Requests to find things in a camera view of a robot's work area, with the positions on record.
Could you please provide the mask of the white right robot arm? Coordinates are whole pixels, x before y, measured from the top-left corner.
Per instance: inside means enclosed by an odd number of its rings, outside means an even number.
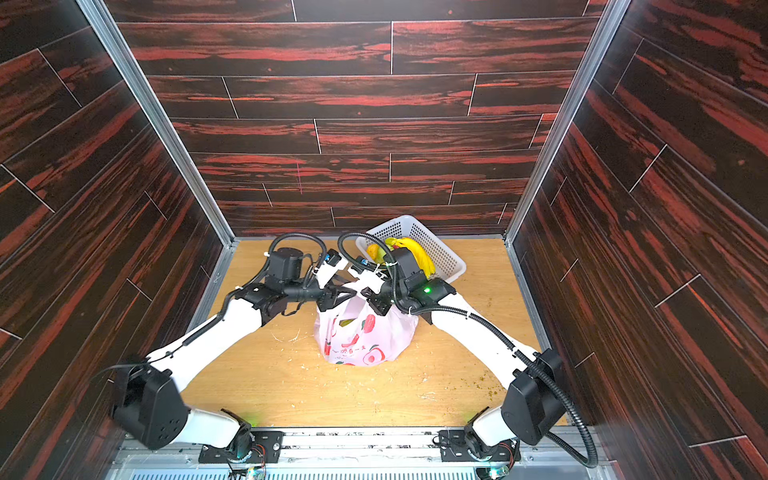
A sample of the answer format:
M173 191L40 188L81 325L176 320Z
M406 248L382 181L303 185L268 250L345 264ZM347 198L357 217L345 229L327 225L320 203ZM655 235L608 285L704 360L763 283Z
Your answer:
M451 283L426 275L410 249L394 250L381 264L359 258L351 271L365 281L363 295L371 306L423 318L459 341L505 388L499 406L477 413L464 428L465 444L476 458L489 457L497 445L510 440L535 446L552 436L552 427L563 415L574 414L561 357L504 333Z

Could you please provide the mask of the pink plastic bag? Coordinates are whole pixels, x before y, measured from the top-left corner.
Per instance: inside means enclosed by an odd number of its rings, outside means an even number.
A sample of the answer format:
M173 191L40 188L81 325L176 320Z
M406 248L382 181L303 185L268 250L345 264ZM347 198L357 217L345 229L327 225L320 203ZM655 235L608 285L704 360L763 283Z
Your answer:
M370 367L394 361L410 344L418 317L391 307L377 314L360 294L360 281L345 284L356 291L351 299L325 312L317 311L314 338L331 364Z

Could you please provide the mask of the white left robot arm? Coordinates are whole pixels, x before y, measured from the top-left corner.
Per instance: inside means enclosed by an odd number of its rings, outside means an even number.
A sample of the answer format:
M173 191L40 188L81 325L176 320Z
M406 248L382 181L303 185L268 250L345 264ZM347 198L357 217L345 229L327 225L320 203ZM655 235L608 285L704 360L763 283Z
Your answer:
M196 443L246 461L254 450L250 423L228 411L189 407L181 394L213 360L285 314L289 304L314 302L327 311L354 297L353 289L332 281L348 265L342 255L322 251L307 271L302 269L305 257L295 248L269 251L258 274L229 292L214 317L142 362L118 367L110 417L151 450Z

